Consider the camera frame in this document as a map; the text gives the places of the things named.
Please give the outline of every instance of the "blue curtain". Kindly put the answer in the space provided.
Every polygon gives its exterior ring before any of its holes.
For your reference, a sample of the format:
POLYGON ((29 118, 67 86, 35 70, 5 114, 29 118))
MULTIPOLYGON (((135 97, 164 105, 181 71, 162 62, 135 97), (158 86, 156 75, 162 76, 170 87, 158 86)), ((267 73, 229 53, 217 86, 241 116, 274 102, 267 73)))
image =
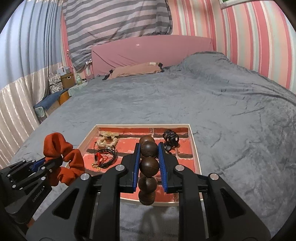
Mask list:
POLYGON ((23 1, 0 33, 0 167, 38 127, 33 106, 61 66, 62 1, 23 1))

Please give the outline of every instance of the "black cord bracelet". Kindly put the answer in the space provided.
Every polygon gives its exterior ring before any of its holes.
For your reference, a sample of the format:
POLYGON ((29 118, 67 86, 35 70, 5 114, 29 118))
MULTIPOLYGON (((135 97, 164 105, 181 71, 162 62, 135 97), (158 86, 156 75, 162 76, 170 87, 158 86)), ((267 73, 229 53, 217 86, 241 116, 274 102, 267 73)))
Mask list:
POLYGON ((106 147, 104 149, 100 149, 100 150, 95 150, 95 144, 94 144, 94 160, 95 162, 99 162, 98 161, 98 157, 96 156, 97 153, 109 153, 110 155, 112 155, 113 157, 107 161, 106 163, 101 163, 101 164, 98 164, 98 167, 100 168, 103 168, 103 169, 106 169, 108 168, 109 166, 111 166, 113 164, 113 162, 115 161, 116 157, 117 157, 117 151, 115 149, 112 149, 110 147, 106 147))

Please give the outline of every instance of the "wooden tray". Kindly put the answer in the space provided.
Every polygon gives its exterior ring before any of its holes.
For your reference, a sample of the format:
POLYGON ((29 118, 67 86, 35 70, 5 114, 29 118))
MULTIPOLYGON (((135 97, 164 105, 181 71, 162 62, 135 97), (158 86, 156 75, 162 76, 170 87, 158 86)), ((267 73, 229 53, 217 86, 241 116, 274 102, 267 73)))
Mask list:
MULTIPOLYGON (((201 174, 197 149, 189 124, 95 125, 78 146, 83 156, 86 172, 93 176, 105 173, 109 168, 120 164, 124 155, 133 153, 135 144, 143 135, 152 135, 157 144, 164 142, 162 134, 167 129, 172 129, 180 136, 179 147, 171 151, 177 157, 179 164, 190 168, 195 173, 201 174), (91 165, 94 163, 94 144, 100 131, 119 132, 120 136, 118 136, 118 143, 116 145, 116 150, 118 151, 117 160, 109 168, 97 171, 91 165)), ((133 194, 121 193, 121 201, 140 204, 138 193, 138 187, 133 194)), ((153 205, 178 206, 178 194, 166 194, 162 186, 158 185, 153 205)))

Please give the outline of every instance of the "robotic arm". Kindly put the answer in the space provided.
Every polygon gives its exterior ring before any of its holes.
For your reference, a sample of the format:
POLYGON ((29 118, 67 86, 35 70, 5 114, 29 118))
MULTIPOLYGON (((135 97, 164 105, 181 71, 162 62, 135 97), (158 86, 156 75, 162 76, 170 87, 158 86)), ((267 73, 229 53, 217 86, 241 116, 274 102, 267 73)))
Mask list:
MULTIPOLYGON (((164 191, 179 193, 179 241, 270 240, 267 227, 219 175, 198 175, 179 165, 176 157, 165 152, 163 143, 158 150, 164 191), (206 220, 199 193, 203 196, 206 220)), ((62 159, 46 163, 23 161, 1 170, 3 215, 9 216, 16 224, 15 232, 19 232, 14 240, 120 240, 120 193, 136 190, 139 163, 137 143, 133 154, 124 156, 120 165, 106 173, 93 177, 82 174, 28 230, 20 226, 31 219, 51 191, 48 176, 62 164, 62 159)))

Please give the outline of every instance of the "silver screw head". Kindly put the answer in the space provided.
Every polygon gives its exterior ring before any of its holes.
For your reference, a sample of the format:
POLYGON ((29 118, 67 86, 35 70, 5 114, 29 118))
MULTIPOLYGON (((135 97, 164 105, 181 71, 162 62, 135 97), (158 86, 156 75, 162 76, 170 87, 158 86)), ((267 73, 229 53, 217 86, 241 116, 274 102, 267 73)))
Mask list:
POLYGON ((119 165, 117 165, 116 167, 115 167, 115 169, 117 170, 117 171, 123 171, 124 170, 124 165, 121 165, 121 164, 119 164, 119 165))
POLYGON ((210 175, 210 178, 211 178, 212 180, 218 180, 219 175, 216 174, 216 173, 212 173, 212 174, 210 175))
POLYGON ((88 173, 84 173, 84 174, 82 174, 81 176, 80 176, 80 179, 81 180, 87 180, 87 179, 89 179, 90 178, 90 175, 88 174, 88 173))
POLYGON ((177 171, 183 171, 183 170, 185 169, 185 167, 184 167, 183 165, 176 165, 176 166, 175 166, 175 169, 176 169, 177 171))

